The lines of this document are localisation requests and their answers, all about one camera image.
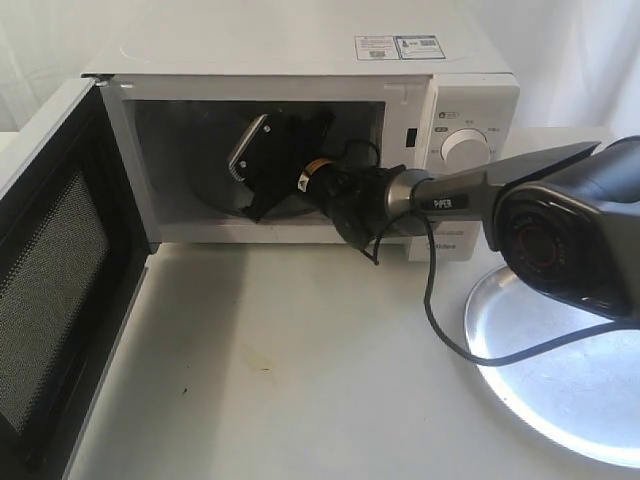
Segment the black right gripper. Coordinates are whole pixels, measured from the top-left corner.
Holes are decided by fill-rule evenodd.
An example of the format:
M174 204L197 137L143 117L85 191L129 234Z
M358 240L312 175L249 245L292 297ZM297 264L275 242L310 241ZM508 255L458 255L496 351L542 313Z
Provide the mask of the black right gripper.
M252 199L241 212L254 222L261 221L296 194L304 167L322 156L326 136L334 123L331 112L317 113L308 120L268 115L271 131L261 131L243 156L245 180L240 183L251 191Z

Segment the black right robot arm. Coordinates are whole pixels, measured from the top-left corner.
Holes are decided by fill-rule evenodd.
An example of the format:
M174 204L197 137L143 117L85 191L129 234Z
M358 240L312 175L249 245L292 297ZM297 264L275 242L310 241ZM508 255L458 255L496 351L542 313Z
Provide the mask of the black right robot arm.
M298 196L352 248L418 237L428 223L477 221L489 248L530 288L618 321L639 317L639 140L581 142L453 174L403 165L350 167L326 156L329 119L263 114L228 169L262 220Z

